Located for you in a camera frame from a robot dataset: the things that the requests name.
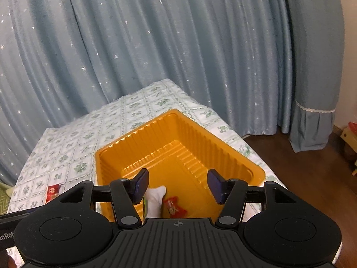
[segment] floral bedsheet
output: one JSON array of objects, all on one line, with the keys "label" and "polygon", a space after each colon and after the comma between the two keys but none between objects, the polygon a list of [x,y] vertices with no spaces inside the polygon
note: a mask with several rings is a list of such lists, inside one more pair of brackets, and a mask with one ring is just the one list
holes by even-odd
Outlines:
[{"label": "floral bedsheet", "polygon": [[[282,184],[215,111],[197,103],[171,80],[164,79],[121,97],[62,128],[47,129],[20,173],[8,212],[43,205],[49,185],[61,183],[62,193],[82,180],[96,183],[94,154],[98,149],[171,109],[178,109],[262,167],[265,180]],[[259,211],[259,204],[248,204],[244,220]],[[17,266],[23,264],[15,247],[9,249],[9,254]]]}]

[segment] blue curtain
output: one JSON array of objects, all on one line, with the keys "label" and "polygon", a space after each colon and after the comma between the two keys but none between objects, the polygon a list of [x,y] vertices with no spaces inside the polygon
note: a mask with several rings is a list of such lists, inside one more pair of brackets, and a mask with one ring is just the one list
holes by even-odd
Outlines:
[{"label": "blue curtain", "polygon": [[240,135],[288,132],[285,0],[0,0],[0,179],[46,128],[170,78]]},{"label": "blue curtain", "polygon": [[340,0],[287,0],[295,97],[290,142],[295,152],[322,149],[340,92],[345,26]]}]

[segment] snack package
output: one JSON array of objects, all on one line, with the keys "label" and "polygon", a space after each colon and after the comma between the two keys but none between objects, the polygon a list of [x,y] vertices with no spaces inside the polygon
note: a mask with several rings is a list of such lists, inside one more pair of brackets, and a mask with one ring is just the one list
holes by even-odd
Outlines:
[{"label": "snack package", "polygon": [[55,185],[51,185],[47,188],[47,195],[46,195],[46,202],[49,202],[51,200],[53,200],[54,198],[56,198],[57,196],[59,196],[60,194],[60,187],[61,184],[55,184]]},{"label": "snack package", "polygon": [[349,128],[355,135],[357,135],[357,123],[349,122]]},{"label": "snack package", "polygon": [[164,201],[164,204],[165,204],[166,208],[168,209],[168,212],[170,213],[171,219],[184,218],[184,216],[187,213],[187,210],[185,210],[182,207],[179,207],[177,205],[177,200],[178,200],[178,197],[174,196],[174,197],[168,198],[167,200]]}]

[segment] curtain with star pattern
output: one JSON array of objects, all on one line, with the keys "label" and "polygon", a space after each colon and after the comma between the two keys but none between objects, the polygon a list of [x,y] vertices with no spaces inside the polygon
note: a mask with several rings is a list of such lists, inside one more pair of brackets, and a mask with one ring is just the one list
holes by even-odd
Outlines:
[{"label": "curtain with star pattern", "polygon": [[288,132],[285,0],[0,0],[0,179],[46,128],[170,78],[235,131]]}]

